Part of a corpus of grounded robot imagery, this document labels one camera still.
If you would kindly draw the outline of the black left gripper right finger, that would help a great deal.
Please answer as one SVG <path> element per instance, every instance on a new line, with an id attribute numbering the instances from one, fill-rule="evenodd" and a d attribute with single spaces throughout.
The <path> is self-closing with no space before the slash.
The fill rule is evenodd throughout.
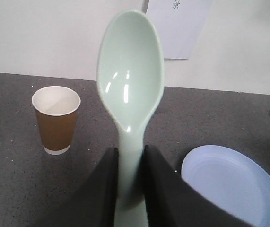
<path id="1" fill-rule="evenodd" d="M 208 201 L 162 156 L 146 145 L 142 157 L 143 190 L 151 227 L 248 227 L 249 224 Z"/>

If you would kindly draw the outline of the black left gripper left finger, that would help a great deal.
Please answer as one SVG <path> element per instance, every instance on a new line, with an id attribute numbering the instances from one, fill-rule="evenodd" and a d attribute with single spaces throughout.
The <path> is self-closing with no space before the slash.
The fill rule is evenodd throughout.
<path id="1" fill-rule="evenodd" d="M 117 197 L 117 148 L 108 148 L 98 165 L 63 205 L 33 227 L 112 227 Z"/>

